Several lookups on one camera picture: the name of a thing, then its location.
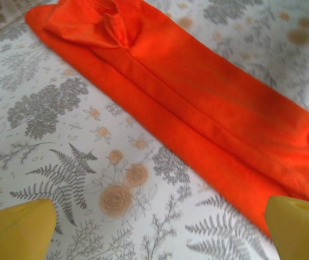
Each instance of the orange fabric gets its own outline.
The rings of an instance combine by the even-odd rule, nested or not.
[[[309,200],[309,112],[141,0],[61,0],[26,21],[269,235],[272,195]]]

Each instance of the rose illustration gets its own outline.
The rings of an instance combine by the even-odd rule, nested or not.
[[[109,154],[109,159],[112,164],[118,164],[123,159],[123,154],[119,150],[113,150]]]
[[[148,171],[144,165],[135,164],[127,171],[127,180],[132,187],[144,184],[148,179]]]
[[[101,210],[114,218],[122,217],[132,204],[132,196],[122,185],[106,188],[100,196]]]

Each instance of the yellow plastic item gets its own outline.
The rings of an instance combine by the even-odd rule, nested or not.
[[[0,260],[44,260],[56,221],[49,199],[0,210]]]
[[[265,218],[281,260],[309,260],[309,202],[273,196]]]

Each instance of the fabric fold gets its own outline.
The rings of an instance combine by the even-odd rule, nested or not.
[[[266,234],[270,196],[309,200],[309,112],[159,10],[63,0],[26,21]]]

